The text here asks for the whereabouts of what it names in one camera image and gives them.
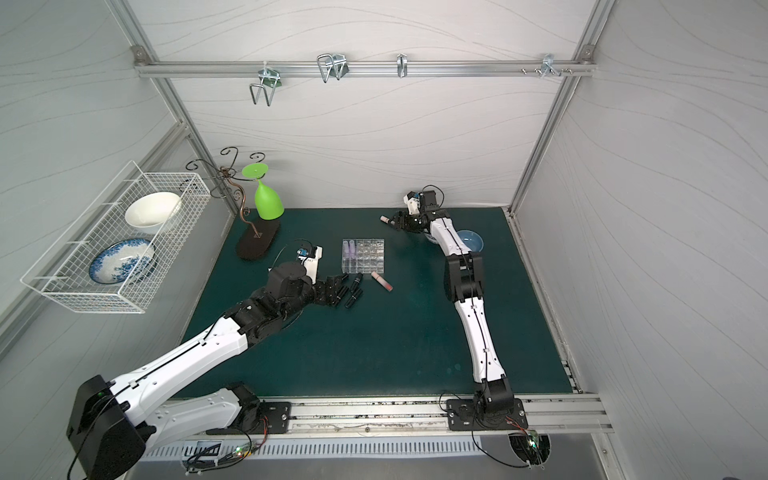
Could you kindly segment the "pink lip gloss tube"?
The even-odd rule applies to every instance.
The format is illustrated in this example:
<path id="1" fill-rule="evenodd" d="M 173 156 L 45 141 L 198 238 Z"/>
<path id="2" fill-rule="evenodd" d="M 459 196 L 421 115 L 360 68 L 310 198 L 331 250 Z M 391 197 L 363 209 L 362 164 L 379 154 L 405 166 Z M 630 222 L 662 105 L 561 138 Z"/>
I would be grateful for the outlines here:
<path id="1" fill-rule="evenodd" d="M 372 272 L 371 277 L 388 292 L 393 291 L 393 286 L 378 272 Z"/>

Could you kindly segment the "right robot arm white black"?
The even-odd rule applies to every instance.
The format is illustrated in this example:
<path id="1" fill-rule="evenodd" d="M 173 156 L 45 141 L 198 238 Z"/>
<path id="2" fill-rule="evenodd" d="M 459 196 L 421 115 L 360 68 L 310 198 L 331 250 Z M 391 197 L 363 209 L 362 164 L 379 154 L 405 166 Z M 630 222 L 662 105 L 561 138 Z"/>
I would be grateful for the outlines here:
<path id="1" fill-rule="evenodd" d="M 411 191 L 403 202 L 405 209 L 386 223 L 396 230 L 425 234 L 444 255 L 446 297 L 464 328 L 477 386 L 469 425 L 525 432 L 528 428 L 525 411 L 498 358 L 486 319 L 482 255 L 462 240 L 435 190 Z"/>

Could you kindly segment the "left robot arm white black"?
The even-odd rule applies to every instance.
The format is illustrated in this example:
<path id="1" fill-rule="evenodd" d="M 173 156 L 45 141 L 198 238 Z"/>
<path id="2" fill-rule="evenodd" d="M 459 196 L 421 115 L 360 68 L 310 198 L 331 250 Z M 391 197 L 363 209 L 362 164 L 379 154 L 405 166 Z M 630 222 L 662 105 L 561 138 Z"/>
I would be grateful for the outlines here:
<path id="1" fill-rule="evenodd" d="M 66 437 L 87 479 L 116 479 L 145 454 L 211 429 L 247 430 L 260 409 L 243 384 L 197 398 L 173 396 L 203 374 L 280 332 L 309 305 L 335 304 L 343 278 L 317 278 L 315 258 L 272 268 L 264 287 L 155 360 L 77 389 Z"/>

